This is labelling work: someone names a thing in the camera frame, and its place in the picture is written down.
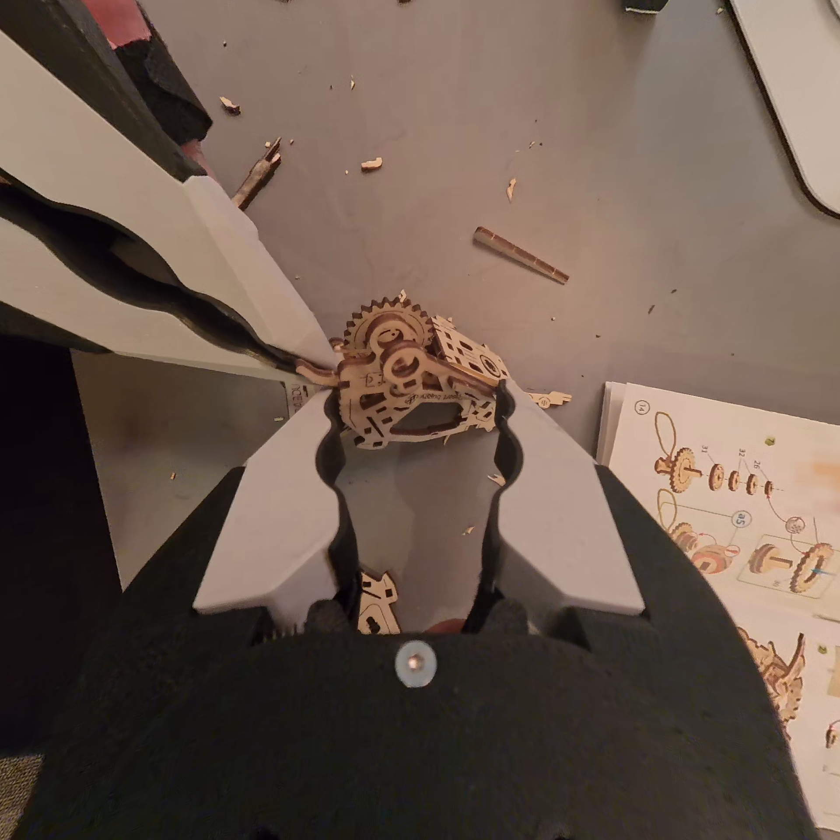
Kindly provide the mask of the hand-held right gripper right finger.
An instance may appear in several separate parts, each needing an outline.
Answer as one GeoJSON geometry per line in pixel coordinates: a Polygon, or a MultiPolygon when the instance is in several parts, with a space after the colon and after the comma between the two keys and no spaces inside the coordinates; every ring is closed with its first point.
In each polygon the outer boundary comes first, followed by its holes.
{"type": "Polygon", "coordinates": [[[634,577],[597,465],[514,381],[497,388],[495,465],[476,599],[463,631],[495,604],[520,604],[540,634],[569,608],[641,616],[634,577]]]}

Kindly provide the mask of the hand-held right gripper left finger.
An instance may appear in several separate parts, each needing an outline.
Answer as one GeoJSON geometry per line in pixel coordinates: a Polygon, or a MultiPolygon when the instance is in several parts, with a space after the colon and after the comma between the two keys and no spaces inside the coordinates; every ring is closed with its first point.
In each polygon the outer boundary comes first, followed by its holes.
{"type": "Polygon", "coordinates": [[[336,600],[354,620],[361,567],[346,500],[338,393],[313,396],[245,463],[193,608],[264,607],[281,631],[312,603],[336,600]]]}

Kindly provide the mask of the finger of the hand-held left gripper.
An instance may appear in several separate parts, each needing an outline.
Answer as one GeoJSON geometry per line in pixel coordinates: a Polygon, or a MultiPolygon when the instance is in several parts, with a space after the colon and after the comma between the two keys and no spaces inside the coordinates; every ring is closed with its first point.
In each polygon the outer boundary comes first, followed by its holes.
{"type": "Polygon", "coordinates": [[[2,194],[2,333],[74,350],[298,379],[292,354],[222,305],[164,281],[166,265],[114,227],[25,193],[2,194]]]}
{"type": "Polygon", "coordinates": [[[100,29],[2,30],[2,303],[25,335],[208,370],[334,365],[298,291],[100,29]]]}

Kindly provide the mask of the wooden buggy model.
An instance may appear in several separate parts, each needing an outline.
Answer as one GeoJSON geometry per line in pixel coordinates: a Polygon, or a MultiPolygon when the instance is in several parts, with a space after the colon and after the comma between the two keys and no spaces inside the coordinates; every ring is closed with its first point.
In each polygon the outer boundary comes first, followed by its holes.
{"type": "Polygon", "coordinates": [[[357,448],[494,428],[497,387],[510,376],[506,363],[405,293],[361,306],[330,343],[334,369],[299,358],[296,372],[336,391],[357,448]]]}

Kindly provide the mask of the ornate flat wooden part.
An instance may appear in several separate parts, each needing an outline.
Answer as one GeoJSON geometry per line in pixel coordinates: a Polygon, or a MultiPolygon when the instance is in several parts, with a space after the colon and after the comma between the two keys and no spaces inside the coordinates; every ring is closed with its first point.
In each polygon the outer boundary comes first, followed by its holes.
{"type": "Polygon", "coordinates": [[[384,572],[374,577],[361,572],[358,631],[364,635],[398,635],[401,628],[393,612],[398,592],[392,577],[384,572]]]}

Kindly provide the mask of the dark splintered wood scrap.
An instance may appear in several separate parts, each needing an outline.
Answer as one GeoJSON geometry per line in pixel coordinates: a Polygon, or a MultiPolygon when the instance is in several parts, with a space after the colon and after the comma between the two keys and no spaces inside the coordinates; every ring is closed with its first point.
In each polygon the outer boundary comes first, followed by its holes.
{"type": "Polygon", "coordinates": [[[277,137],[273,143],[266,144],[264,154],[253,164],[247,176],[232,197],[234,205],[245,212],[261,190],[273,178],[281,164],[282,138],[277,137]]]}

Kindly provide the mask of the open instruction booklet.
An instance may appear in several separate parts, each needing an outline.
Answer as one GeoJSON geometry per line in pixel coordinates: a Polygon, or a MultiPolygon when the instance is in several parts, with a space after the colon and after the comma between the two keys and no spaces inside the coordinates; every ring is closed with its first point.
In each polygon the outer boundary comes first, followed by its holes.
{"type": "Polygon", "coordinates": [[[608,382],[596,460],[728,609],[815,825],[838,832],[838,426],[608,382]]]}

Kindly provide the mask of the tapered wooden stick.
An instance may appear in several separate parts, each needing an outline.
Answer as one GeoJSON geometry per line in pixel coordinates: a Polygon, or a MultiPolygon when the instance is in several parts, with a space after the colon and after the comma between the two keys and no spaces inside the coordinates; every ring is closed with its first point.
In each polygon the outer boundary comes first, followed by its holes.
{"type": "Polygon", "coordinates": [[[539,273],[561,285],[568,283],[570,276],[561,269],[551,265],[549,262],[537,257],[521,246],[513,244],[510,240],[501,237],[486,227],[478,226],[473,234],[473,241],[476,245],[509,259],[520,266],[539,273]]]}

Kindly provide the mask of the white stand base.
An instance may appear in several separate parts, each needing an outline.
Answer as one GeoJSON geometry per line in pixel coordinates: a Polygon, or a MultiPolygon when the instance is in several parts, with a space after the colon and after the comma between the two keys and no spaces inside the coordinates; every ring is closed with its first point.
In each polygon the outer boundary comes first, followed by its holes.
{"type": "Polygon", "coordinates": [[[730,2],[804,192],[839,214],[837,1],[730,2]]]}

